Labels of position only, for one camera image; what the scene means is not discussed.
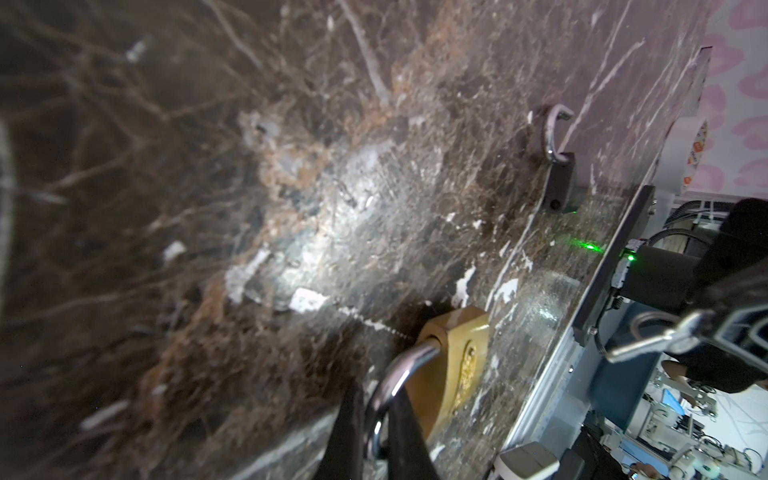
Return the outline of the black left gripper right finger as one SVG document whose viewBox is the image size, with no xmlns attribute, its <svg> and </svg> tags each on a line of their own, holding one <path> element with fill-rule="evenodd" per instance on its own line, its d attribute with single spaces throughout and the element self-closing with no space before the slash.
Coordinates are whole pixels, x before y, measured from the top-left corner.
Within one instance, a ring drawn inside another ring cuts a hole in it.
<svg viewBox="0 0 768 480">
<path fill-rule="evenodd" d="M 388 416 L 388 479 L 439 480 L 405 390 L 392 400 Z"/>
</svg>

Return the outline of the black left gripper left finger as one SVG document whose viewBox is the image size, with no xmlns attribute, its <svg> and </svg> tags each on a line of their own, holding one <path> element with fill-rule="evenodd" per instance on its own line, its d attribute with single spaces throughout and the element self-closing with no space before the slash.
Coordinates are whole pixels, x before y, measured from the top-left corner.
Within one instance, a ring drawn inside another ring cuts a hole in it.
<svg viewBox="0 0 768 480">
<path fill-rule="evenodd" d="M 314 480 L 360 480 L 364 457 L 364 392 L 348 383 Z"/>
</svg>

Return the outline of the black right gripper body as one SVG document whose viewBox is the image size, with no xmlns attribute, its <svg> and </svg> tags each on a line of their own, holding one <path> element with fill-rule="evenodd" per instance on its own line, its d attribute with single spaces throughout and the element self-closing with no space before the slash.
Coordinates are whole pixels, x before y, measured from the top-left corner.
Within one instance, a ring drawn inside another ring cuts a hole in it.
<svg viewBox="0 0 768 480">
<path fill-rule="evenodd" d="M 765 259 L 706 287 L 693 306 L 703 315 L 694 328 L 696 338 L 767 370 Z"/>
</svg>

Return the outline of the brass padlock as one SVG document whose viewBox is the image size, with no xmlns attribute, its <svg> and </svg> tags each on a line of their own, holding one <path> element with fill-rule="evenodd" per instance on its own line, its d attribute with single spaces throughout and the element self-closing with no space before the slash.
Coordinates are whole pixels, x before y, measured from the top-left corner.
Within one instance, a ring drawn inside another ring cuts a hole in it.
<svg viewBox="0 0 768 480">
<path fill-rule="evenodd" d="M 396 395 L 406 390 L 420 431 L 432 436 L 477 390 L 490 342 L 489 314 L 469 306 L 428 321 L 416 343 L 387 367 L 365 410 L 364 454 L 385 458 L 384 419 Z"/>
</svg>

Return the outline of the small black padlock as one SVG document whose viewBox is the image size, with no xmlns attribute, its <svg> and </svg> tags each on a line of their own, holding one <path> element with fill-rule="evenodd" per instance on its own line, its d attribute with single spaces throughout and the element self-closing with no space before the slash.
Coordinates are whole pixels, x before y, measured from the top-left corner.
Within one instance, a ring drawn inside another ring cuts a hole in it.
<svg viewBox="0 0 768 480">
<path fill-rule="evenodd" d="M 581 178 L 576 155 L 560 151 L 555 130 L 559 121 L 569 121 L 574 112 L 563 104 L 548 106 L 540 122 L 539 156 L 549 164 L 542 207 L 553 214 L 574 214 L 585 198 L 588 180 Z"/>
</svg>

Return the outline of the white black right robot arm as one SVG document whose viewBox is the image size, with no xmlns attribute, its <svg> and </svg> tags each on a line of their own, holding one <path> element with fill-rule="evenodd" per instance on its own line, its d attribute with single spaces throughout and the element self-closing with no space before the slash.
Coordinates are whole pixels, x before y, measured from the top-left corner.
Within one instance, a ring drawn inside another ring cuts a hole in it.
<svg viewBox="0 0 768 480">
<path fill-rule="evenodd" d="M 767 384 L 767 203 L 736 203 L 701 257 L 658 249 L 635 252 L 620 294 L 649 306 L 630 334 L 609 344 L 621 363 L 672 357 L 669 373 L 724 393 Z"/>
</svg>

